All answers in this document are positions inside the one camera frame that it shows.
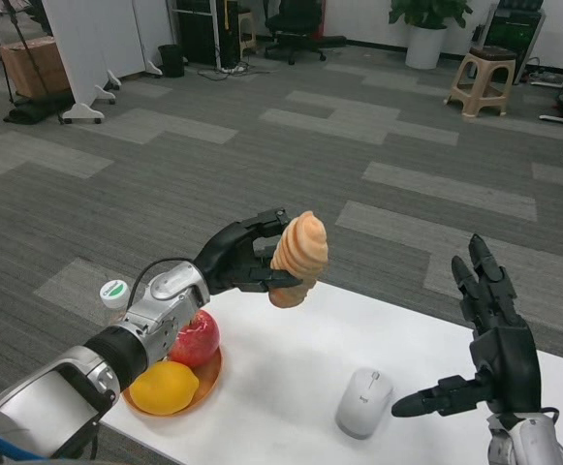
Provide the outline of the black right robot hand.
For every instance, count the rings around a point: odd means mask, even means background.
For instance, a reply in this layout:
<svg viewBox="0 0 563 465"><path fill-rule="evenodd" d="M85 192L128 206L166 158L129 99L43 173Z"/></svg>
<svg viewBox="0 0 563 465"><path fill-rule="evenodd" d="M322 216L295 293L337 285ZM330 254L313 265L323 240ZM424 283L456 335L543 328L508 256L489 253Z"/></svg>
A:
<svg viewBox="0 0 563 465"><path fill-rule="evenodd" d="M487 404L494 414L538 413L542 408L541 370L532 331L515 309L516 291L505 267L485 241L473 234L472 267L455 256L451 268L461 292L465 321L474 325L469 350L476 374L441 379L435 387L408 395L391 407L396 418L431 413L446 417Z"/></svg>

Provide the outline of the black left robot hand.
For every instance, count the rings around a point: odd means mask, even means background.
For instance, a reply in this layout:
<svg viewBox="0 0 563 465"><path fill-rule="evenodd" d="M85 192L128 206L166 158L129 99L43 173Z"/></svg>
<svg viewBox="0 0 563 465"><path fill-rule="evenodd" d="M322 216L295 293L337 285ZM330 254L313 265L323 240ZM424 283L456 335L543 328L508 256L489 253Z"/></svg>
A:
<svg viewBox="0 0 563 465"><path fill-rule="evenodd" d="M292 288L302 281L286 270L271 267L275 248L257 249L259 238L280 236L290 224L283 208L234 222L214 235L194 259L212 295L238 289L246 293L267 293Z"/></svg>

